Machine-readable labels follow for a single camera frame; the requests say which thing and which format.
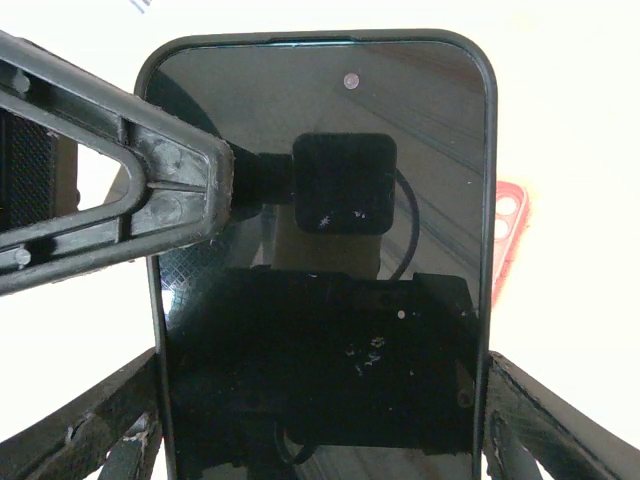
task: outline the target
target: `phone screen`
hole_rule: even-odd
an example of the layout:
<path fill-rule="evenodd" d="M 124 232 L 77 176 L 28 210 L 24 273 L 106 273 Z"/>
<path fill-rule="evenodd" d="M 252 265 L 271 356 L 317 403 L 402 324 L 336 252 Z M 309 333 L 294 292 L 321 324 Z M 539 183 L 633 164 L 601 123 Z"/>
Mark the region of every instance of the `phone screen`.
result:
<path fill-rule="evenodd" d="M 393 279 L 409 285 L 414 274 L 432 275 L 429 281 L 455 277 L 466 285 L 466 292 L 453 303 L 461 316 L 480 323 L 481 259 L 487 248 L 482 242 L 484 198 L 491 187 L 486 174 L 487 99 L 474 59 L 456 46 L 427 41 L 200 45 L 161 61 L 148 77 L 144 96 L 256 154 L 291 154 L 296 141 L 309 135 L 376 134 L 395 143 L 397 178 L 392 209 L 385 216 L 389 228 L 382 235 L 305 233 L 298 229 L 291 206 L 261 205 L 222 235 L 159 257 L 178 477 L 471 478 L 473 409 L 447 417 L 443 407 L 430 415 L 426 410 L 435 408 L 435 400 L 430 406 L 414 400 L 434 396 L 437 387 L 429 385 L 433 372 L 420 373 L 420 367 L 413 369 L 399 360 L 403 344 L 416 365 L 433 350 L 428 342 L 416 340 L 414 345 L 409 340 L 419 336 L 420 321 L 427 320 L 418 318 L 420 312 L 397 306 L 410 295 L 406 288 L 396 291 L 395 284 L 381 283 L 387 289 L 384 295 L 390 295 L 384 298 L 395 305 L 393 321 L 416 317 L 418 326 L 407 330 L 403 340 L 394 337 L 400 335 L 397 323 L 378 322 L 371 313 L 371 325 L 377 326 L 363 323 L 371 338 L 358 344 L 344 327 L 344 318 L 331 327 L 335 319 L 328 319 L 327 310 L 318 320 L 300 306 L 296 328 L 270 310 L 277 301 L 302 305 L 305 298 L 315 299 L 316 287 L 309 287 L 305 279 L 272 276 L 247 281 L 233 272 L 252 269 L 257 275 L 280 262 L 285 265 L 282 270 L 305 272 L 310 278 L 318 272 L 346 271 L 350 280 L 341 281 L 347 283 Z M 310 165 L 320 169 L 322 162 L 316 156 Z M 313 171 L 305 173 L 313 179 Z M 325 219 L 322 211 L 313 210 L 323 204 L 309 197 L 305 201 L 313 215 L 320 215 L 314 217 L 319 227 L 328 224 L 330 212 Z M 369 213 L 375 211 L 353 211 L 355 219 Z M 289 287 L 278 290 L 279 282 Z M 431 291 L 455 290 L 436 284 Z M 322 292 L 328 299 L 329 293 Z M 233 300 L 224 307 L 212 306 L 212 299 L 220 298 Z M 264 330 L 255 330 L 251 318 L 256 315 L 251 312 L 270 318 Z M 315 342 L 302 340 L 303 326 L 313 332 Z M 327 333 L 331 328 L 341 336 Z M 396 347 L 391 345 L 394 339 Z M 273 360 L 276 350 L 280 356 Z M 341 356 L 340 361 L 323 357 L 304 370 L 305 355 L 329 351 Z M 348 367 L 343 360 L 351 362 Z M 252 370 L 249 364 L 257 366 Z M 327 370 L 339 374 L 332 377 Z M 473 372 L 467 373 L 475 379 Z M 311 385 L 310 378 L 316 384 Z M 411 386 L 414 380 L 421 386 Z M 297 396 L 291 393 L 291 384 L 305 382 L 306 390 L 296 391 Z M 339 390 L 337 396 L 326 393 L 331 388 Z M 239 391 L 240 400 L 234 396 Z M 415 406 L 389 396 L 399 391 L 415 395 Z M 371 405 L 363 403 L 366 398 Z M 237 402 L 244 405 L 237 408 L 249 412 L 237 421 L 229 420 L 232 414 L 215 413 L 220 405 Z M 353 408 L 336 413 L 345 405 Z M 196 410 L 207 412 L 208 420 L 190 417 L 189 411 Z M 369 416 L 355 419 L 359 410 L 367 410 Z M 278 415 L 289 419 L 287 435 L 277 424 L 274 430 Z M 463 437 L 451 451 L 428 447 L 437 415 Z M 372 427 L 376 419 L 381 423 Z M 310 431 L 317 438 L 306 455 L 303 446 L 310 442 Z M 282 442 L 274 443 L 278 432 Z M 278 463 L 284 440 L 294 451 L 298 445 L 309 458 L 288 462 L 286 468 L 287 462 Z"/>

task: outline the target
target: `white specks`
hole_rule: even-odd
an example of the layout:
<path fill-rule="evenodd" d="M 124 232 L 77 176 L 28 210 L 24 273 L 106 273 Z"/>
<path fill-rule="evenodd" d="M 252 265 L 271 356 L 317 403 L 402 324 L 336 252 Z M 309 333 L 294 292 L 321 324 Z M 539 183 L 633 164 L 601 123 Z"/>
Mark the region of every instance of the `white specks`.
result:
<path fill-rule="evenodd" d="M 385 344 L 385 341 L 384 341 L 384 338 L 382 337 L 376 337 L 371 340 L 371 346 L 375 348 L 383 347 L 384 344 Z"/>
<path fill-rule="evenodd" d="M 370 353 L 369 354 L 369 360 L 367 360 L 366 362 L 364 362 L 365 365 L 367 365 L 368 367 L 373 366 L 373 364 L 375 362 L 377 362 L 378 360 L 380 360 L 382 357 L 380 357 L 380 355 L 378 355 L 377 353 Z"/>

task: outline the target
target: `black bracket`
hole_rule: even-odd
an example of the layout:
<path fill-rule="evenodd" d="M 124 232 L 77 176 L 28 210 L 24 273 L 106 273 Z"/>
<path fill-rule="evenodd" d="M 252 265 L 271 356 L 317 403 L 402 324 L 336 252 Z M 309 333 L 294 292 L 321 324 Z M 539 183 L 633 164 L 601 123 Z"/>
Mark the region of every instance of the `black bracket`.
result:
<path fill-rule="evenodd" d="M 0 32 L 0 108 L 118 161 L 119 200 L 0 233 L 0 295 L 206 240 L 228 221 L 219 138 Z"/>

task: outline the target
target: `white background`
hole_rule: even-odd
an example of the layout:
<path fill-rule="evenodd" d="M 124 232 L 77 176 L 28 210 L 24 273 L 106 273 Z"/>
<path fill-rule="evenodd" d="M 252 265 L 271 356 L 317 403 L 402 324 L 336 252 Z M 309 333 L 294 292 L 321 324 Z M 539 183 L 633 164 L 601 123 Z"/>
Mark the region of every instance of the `white background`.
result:
<path fill-rule="evenodd" d="M 640 447 L 639 12 L 633 0 L 586 3 L 153 0 L 140 14 L 128 0 L 0 0 L 0 29 L 127 91 L 153 50 L 184 35 L 419 27 L 468 36 L 498 78 L 499 178 L 532 199 L 491 347 Z M 95 204 L 114 170 L 87 158 L 80 190 Z M 4 297 L 0 322 L 4 439 L 153 345 L 144 262 Z"/>

